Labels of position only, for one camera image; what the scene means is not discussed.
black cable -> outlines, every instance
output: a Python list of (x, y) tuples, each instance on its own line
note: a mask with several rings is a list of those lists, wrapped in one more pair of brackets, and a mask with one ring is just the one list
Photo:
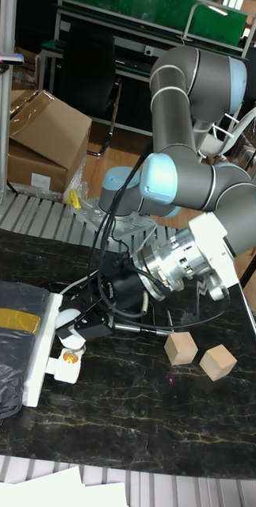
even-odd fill
[[(174, 330), (188, 330), (190, 327), (199, 326), (200, 324), (207, 324), (208, 322), (211, 322), (215, 318), (220, 317), (223, 315), (228, 308), (230, 307), (231, 300), (229, 297), (225, 297), (225, 300), (227, 300), (227, 306), (224, 308), (219, 314), (213, 315), (212, 317), (205, 318), (204, 320), (199, 320), (195, 322), (191, 322), (190, 324), (181, 324), (178, 326), (152, 326), (150, 324), (143, 324), (143, 329), (145, 330), (152, 330), (152, 331), (174, 331)], [(128, 324), (139, 327), (138, 322), (132, 322), (130, 319), (123, 318)]]
[(13, 187), (13, 185), (9, 182), (9, 180), (7, 180), (7, 185), (9, 187), (9, 189), (12, 190), (12, 192), (17, 194), (17, 196), (18, 196), (17, 190)]
[(129, 254), (129, 248), (128, 248), (127, 243), (125, 243), (122, 239), (116, 239), (115, 236), (113, 235), (113, 233), (115, 231), (115, 227), (116, 227), (116, 220), (113, 221), (113, 229), (112, 229), (112, 232), (111, 232), (111, 236), (112, 236), (113, 240), (116, 243), (119, 243), (120, 245), (124, 245), (126, 247), (126, 252), (125, 253)]
[(105, 216), (103, 217), (103, 219), (101, 221), (101, 224), (100, 224), (100, 226), (99, 226), (99, 228), (97, 230), (97, 233), (94, 236), (94, 241), (93, 241), (93, 245), (92, 245), (91, 255), (90, 255), (89, 262), (88, 262), (87, 285), (88, 285), (88, 289), (90, 290), (91, 298), (95, 299), (95, 297), (93, 295), (93, 292), (91, 290), (90, 274), (91, 274), (92, 260), (93, 260), (93, 257), (94, 257), (94, 254), (95, 254), (95, 250), (96, 250), (97, 240), (99, 238), (101, 229), (103, 228), (104, 223), (106, 222), (104, 230), (103, 230), (103, 235), (102, 235), (102, 238), (101, 238), (100, 261), (99, 261), (99, 267), (98, 267), (98, 273), (100, 272), (100, 276), (97, 277), (98, 290), (99, 290), (100, 294), (102, 295), (102, 297), (104, 295), (103, 299), (106, 302), (106, 304), (108, 304), (109, 306), (111, 306), (113, 308), (113, 313), (119, 312), (120, 316), (123, 317), (123, 314), (124, 314), (124, 316), (127, 317), (127, 318), (139, 318), (140, 316), (141, 317), (144, 316), (145, 312), (140, 312), (140, 314), (129, 314), (128, 312), (122, 312), (121, 310), (118, 310), (117, 308), (115, 308), (110, 303), (110, 301), (108, 300), (108, 298), (106, 298), (105, 293), (103, 292), (103, 290), (101, 288), (101, 274), (102, 274), (102, 270), (103, 270), (105, 248), (106, 248), (106, 245), (107, 245), (107, 242), (108, 242), (109, 234), (110, 234), (111, 229), (113, 227), (113, 222), (114, 222), (114, 219), (116, 217), (117, 208), (119, 206), (120, 200), (121, 200), (121, 198), (122, 198), (122, 196), (124, 194), (124, 191), (127, 188), (128, 184), (130, 183), (130, 181), (135, 176), (137, 170), (140, 168), (140, 166), (142, 165), (142, 163), (144, 162), (144, 160), (146, 159), (146, 157), (151, 153), (152, 145), (153, 145), (153, 142), (151, 140), (148, 143), (148, 145), (146, 146), (146, 148), (143, 151), (143, 153), (138, 158), (136, 164), (134, 165), (131, 173), (128, 175), (128, 177), (127, 177), (126, 181), (124, 182), (124, 184), (121, 186), (121, 188), (115, 194), (115, 196), (113, 198), (113, 201), (110, 204), (108, 211), (105, 213)]
[(144, 315), (146, 315), (146, 311), (141, 311), (141, 312), (136, 313), (136, 314), (135, 313), (128, 313), (127, 311), (122, 311), (119, 308), (117, 308), (117, 307), (115, 307), (115, 306), (112, 305), (112, 303), (110, 302), (110, 300), (105, 295), (104, 290), (103, 290), (103, 288), (101, 286), (101, 275), (102, 275), (102, 272), (103, 272), (104, 256), (105, 256), (105, 250), (106, 250), (106, 246), (107, 246), (107, 243), (108, 243), (108, 239), (109, 239), (111, 230), (113, 228), (113, 222), (114, 222), (114, 219), (116, 218), (117, 209), (119, 207), (119, 204), (120, 204), (120, 201), (122, 199), (122, 196), (124, 195), (124, 191), (128, 187), (128, 184), (133, 179), (133, 177), (135, 176), (136, 172), (138, 171), (138, 169), (140, 168), (140, 166), (142, 165), (142, 163), (146, 159), (146, 157), (151, 153), (151, 150), (152, 150), (152, 140), (148, 143), (148, 145), (144, 149), (143, 153), (138, 158), (138, 160), (137, 160), (136, 164), (134, 165), (132, 171), (128, 175), (126, 181), (124, 182), (124, 184), (120, 187), (120, 189), (118, 190), (118, 192), (114, 196), (112, 204), (111, 204), (110, 209), (109, 209), (109, 216), (108, 216), (108, 218), (106, 220), (106, 224), (105, 224), (105, 227), (104, 227), (103, 235), (102, 235), (102, 238), (101, 238), (100, 260), (99, 260), (99, 267), (98, 267), (98, 272), (97, 272), (97, 289), (98, 289), (98, 291), (101, 294), (102, 300), (105, 302), (105, 304), (107, 305), (107, 307), (110, 309), (110, 312), (112, 312), (113, 314), (117, 314), (120, 317), (124, 317), (124, 318), (141, 318)]
[(155, 287), (157, 287), (157, 289), (164, 295), (164, 297), (168, 298), (172, 296), (171, 290), (166, 287), (160, 280), (152, 276), (148, 271), (143, 271), (142, 269), (136, 268), (134, 265), (127, 266), (127, 269), (148, 278), (148, 280), (150, 280), (155, 285)]

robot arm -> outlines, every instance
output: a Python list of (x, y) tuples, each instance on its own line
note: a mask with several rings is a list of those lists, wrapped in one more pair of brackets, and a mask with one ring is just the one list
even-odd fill
[[(90, 290), (81, 290), (74, 299), (79, 316), (57, 331), (61, 338), (69, 335), (71, 325), (85, 339), (110, 331), (103, 313), (96, 312), (90, 325), (92, 300), (93, 309), (100, 301), (101, 311), (106, 308), (127, 319), (127, 309), (139, 307), (144, 292), (163, 300), (184, 288), (184, 278), (202, 276), (214, 300), (238, 282), (233, 257), (256, 246), (256, 186), (233, 164), (200, 164), (197, 150), (212, 123), (239, 107), (245, 86), (244, 64), (224, 55), (182, 47), (157, 60), (151, 72), (154, 153), (124, 185), (113, 216), (132, 211), (165, 216), (179, 206), (207, 213), (191, 220), (166, 245), (154, 240), (133, 253), (128, 265), (127, 259), (123, 264), (119, 260), (112, 276), (100, 269)], [(104, 211), (111, 209), (128, 173), (129, 168), (120, 176), (117, 169), (109, 172), (99, 202)], [(102, 241), (108, 236), (106, 230)]]

green board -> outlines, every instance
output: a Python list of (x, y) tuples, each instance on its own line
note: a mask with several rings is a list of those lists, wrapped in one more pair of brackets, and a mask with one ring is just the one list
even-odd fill
[[(197, 3), (196, 0), (79, 0), (79, 2), (182, 32), (191, 7)], [(234, 10), (226, 12), (227, 16), (222, 16), (207, 6), (198, 6), (194, 11), (189, 34), (237, 46), (246, 24), (246, 14)]]

wooden block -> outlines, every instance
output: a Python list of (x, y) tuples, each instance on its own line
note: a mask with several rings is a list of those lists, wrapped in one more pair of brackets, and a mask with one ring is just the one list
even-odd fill
[(198, 351), (190, 333), (171, 333), (164, 349), (172, 366), (192, 363)]
[(205, 352), (199, 365), (214, 382), (230, 373), (236, 362), (235, 357), (224, 345), (217, 345)]

table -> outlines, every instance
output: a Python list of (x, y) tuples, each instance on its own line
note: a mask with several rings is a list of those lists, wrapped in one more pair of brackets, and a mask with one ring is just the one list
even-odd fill
[[(85, 273), (89, 255), (84, 246), (0, 229), (0, 280), (73, 281)], [(175, 295), (175, 320), (193, 309), (193, 293), (188, 284)], [(256, 478), (256, 335), (239, 286), (231, 289), (230, 309), (193, 328), (193, 338), (197, 357), (178, 368), (167, 360), (165, 338), (118, 333), (90, 342), (75, 385), (47, 375), (36, 409), (23, 408), (0, 421), (0, 454)], [(198, 362), (220, 342), (238, 363), (228, 377), (212, 383)]]

